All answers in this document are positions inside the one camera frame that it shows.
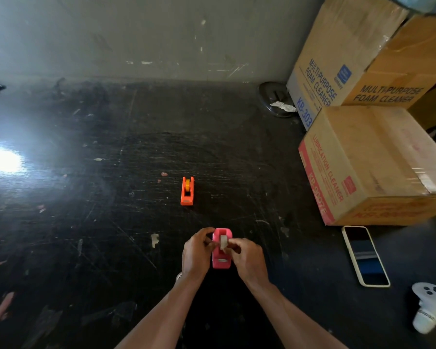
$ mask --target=blue logo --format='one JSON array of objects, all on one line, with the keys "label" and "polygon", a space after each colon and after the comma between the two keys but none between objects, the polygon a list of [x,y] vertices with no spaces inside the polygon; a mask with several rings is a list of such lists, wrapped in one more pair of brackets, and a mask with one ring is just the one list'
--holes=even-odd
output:
[{"label": "blue logo", "polygon": [[339,80],[345,84],[349,80],[351,74],[352,72],[349,70],[349,68],[343,64],[337,73],[337,78],[339,78]]}]

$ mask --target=smartphone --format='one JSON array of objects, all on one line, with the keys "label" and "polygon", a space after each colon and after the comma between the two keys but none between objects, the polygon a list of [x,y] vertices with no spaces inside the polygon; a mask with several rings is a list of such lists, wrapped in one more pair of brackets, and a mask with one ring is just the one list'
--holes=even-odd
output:
[{"label": "smartphone", "polygon": [[360,284],[364,287],[390,287],[368,229],[346,225],[342,227],[342,235]]}]

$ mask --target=white phone case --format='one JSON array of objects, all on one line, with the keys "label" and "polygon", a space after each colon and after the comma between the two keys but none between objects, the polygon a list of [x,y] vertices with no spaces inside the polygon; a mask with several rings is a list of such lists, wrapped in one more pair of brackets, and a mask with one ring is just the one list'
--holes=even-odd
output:
[{"label": "white phone case", "polygon": [[[372,242],[373,249],[375,250],[376,256],[378,257],[379,264],[381,265],[381,268],[383,269],[384,275],[386,276],[386,279],[388,280],[387,285],[371,285],[371,284],[365,284],[362,274],[360,273],[360,269],[358,268],[357,260],[355,259],[354,251],[352,250],[352,246],[350,246],[349,238],[347,237],[347,234],[345,232],[345,228],[364,228],[368,234],[368,237],[370,238],[370,241]],[[378,251],[376,250],[375,244],[373,243],[372,236],[370,235],[370,232],[367,228],[361,227],[358,225],[346,225],[342,227],[342,236],[344,237],[345,244],[347,246],[347,249],[349,250],[350,259],[352,259],[352,263],[354,264],[355,273],[357,273],[357,278],[360,284],[362,284],[364,287],[390,287],[391,282],[389,281],[388,274],[386,273],[383,263],[381,262],[381,258],[379,258]]]}]

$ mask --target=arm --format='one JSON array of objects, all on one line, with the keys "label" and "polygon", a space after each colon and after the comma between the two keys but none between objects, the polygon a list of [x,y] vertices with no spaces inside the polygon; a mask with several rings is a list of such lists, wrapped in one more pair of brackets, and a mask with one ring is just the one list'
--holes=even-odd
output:
[{"label": "arm", "polygon": [[182,276],[173,289],[150,311],[115,349],[172,349],[176,347],[192,300],[210,267],[210,255],[217,246],[201,229],[186,242]]},{"label": "arm", "polygon": [[262,248],[247,239],[230,239],[225,249],[239,276],[263,308],[285,348],[347,349],[287,300],[268,280]]}]

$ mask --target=pink tape dispenser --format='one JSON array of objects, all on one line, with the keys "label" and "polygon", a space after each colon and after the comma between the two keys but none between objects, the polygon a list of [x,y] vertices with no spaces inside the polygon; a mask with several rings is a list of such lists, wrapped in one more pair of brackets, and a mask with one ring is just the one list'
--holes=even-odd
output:
[{"label": "pink tape dispenser", "polygon": [[231,267],[231,256],[223,251],[228,246],[228,240],[233,238],[233,233],[229,229],[216,228],[213,232],[212,241],[217,242],[218,246],[211,253],[211,265],[219,270],[227,270]]}]

